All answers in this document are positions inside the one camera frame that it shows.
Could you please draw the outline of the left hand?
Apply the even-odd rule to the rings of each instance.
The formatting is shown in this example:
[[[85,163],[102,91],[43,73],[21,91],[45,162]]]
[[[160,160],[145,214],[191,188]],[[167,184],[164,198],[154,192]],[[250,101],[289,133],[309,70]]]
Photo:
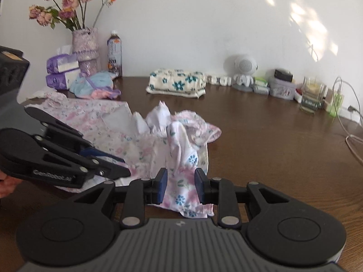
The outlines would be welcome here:
[[[15,188],[23,181],[15,177],[8,176],[0,171],[0,198],[9,196],[14,192]]]

